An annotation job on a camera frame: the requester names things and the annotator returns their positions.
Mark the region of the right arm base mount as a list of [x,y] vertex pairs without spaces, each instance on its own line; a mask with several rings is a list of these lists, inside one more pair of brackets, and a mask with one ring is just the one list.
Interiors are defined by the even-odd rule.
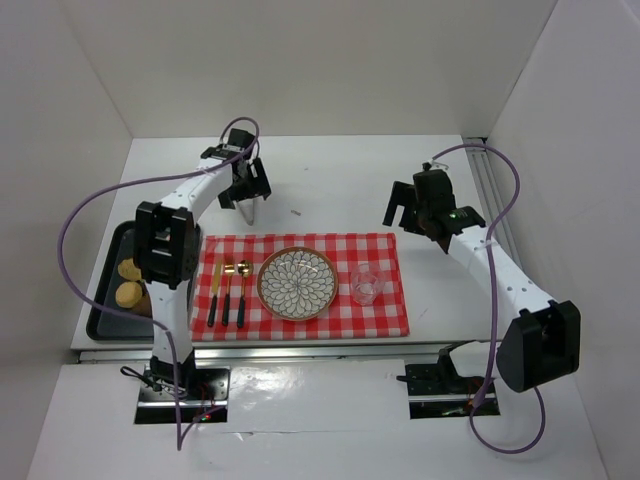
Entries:
[[440,349],[434,362],[407,364],[405,373],[396,376],[406,386],[412,420],[464,418],[471,414],[474,396],[484,378],[458,373],[451,352],[461,346],[463,343]]

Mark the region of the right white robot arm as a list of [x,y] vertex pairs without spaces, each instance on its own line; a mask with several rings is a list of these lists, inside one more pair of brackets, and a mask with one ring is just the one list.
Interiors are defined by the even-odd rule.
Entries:
[[576,372],[581,314],[538,287],[472,207],[456,204],[449,181],[395,182],[383,223],[429,238],[463,266],[491,301],[487,342],[462,342],[439,362],[459,377],[500,379],[521,393]]

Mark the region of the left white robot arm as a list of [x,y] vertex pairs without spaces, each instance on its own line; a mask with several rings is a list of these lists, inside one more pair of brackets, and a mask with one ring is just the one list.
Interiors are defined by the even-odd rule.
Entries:
[[191,282],[198,271],[202,232],[198,220],[218,200],[223,209],[270,194],[253,148],[223,143],[201,154],[197,170],[157,202],[144,201],[135,214],[134,255],[150,298],[152,378],[190,390],[196,385],[191,340]]

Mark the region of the sliced herb bread piece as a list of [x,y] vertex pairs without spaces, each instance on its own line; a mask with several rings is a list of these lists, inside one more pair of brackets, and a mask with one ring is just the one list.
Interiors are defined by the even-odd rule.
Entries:
[[117,266],[118,274],[130,282],[139,282],[142,280],[141,270],[135,265],[132,258],[122,260]]

